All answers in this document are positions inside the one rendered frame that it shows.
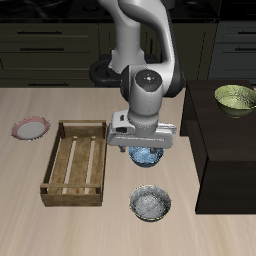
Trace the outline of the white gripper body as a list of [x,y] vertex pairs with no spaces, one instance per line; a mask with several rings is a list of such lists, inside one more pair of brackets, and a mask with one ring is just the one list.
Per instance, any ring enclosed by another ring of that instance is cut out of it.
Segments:
[[148,148],[171,148],[177,128],[172,124],[159,123],[149,137],[136,137],[133,134],[115,133],[112,124],[107,129],[107,144],[110,146],[132,146]]

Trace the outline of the blue bowl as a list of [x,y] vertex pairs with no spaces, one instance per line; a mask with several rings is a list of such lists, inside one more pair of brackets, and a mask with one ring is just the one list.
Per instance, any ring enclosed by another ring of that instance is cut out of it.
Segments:
[[128,154],[132,161],[139,167],[150,168],[161,160],[164,155],[164,149],[159,148],[152,153],[149,147],[130,147]]

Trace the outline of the grey bowl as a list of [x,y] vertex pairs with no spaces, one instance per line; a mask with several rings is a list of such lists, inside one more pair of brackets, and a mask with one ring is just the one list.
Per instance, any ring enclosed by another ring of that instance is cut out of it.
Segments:
[[165,217],[172,207],[169,194],[155,185],[136,188],[129,197],[129,208],[144,222],[157,222]]

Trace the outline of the white plate with red rim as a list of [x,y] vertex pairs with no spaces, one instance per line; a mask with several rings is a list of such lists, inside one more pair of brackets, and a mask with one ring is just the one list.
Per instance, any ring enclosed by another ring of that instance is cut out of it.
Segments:
[[43,117],[27,117],[12,126],[11,136],[21,141],[33,141],[42,138],[50,127],[50,122]]

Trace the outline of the green bowl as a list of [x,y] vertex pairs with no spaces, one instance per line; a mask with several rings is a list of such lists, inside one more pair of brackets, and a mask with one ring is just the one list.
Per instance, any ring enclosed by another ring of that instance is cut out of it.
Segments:
[[240,118],[256,109],[256,92],[241,85],[223,85],[214,92],[219,109],[231,118]]

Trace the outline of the wooden slat tray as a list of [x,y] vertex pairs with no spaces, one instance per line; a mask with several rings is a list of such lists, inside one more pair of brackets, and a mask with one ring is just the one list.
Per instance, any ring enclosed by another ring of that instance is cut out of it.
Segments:
[[40,185],[46,207],[101,206],[106,164],[105,120],[60,120]]

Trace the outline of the dark wooden cabinet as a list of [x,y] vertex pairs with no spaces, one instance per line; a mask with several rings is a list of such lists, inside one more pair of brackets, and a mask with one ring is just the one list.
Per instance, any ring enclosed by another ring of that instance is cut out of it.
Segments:
[[200,183],[198,214],[256,214],[256,110],[224,114],[214,97],[222,85],[247,80],[189,80],[180,134],[187,136]]

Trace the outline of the dark kitchen cupboards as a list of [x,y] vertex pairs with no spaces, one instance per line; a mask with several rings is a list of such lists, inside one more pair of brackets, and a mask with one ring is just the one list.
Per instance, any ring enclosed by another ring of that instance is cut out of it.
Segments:
[[[220,21],[212,1],[177,0],[170,16],[184,78],[205,80]],[[115,47],[98,0],[0,0],[0,87],[93,87],[90,67]]]

